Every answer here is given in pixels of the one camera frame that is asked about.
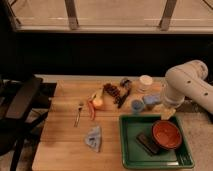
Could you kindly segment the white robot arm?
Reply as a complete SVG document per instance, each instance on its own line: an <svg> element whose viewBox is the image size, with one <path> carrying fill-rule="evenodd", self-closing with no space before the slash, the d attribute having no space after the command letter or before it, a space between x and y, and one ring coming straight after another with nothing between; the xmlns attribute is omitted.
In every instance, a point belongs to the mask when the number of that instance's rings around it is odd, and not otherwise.
<svg viewBox="0 0 213 171"><path fill-rule="evenodd" d="M188 97L213 117L213 85L205 81L207 76L208 67L201 60L192 60L170 68L165 74L162 104L167 108L178 108Z"/></svg>

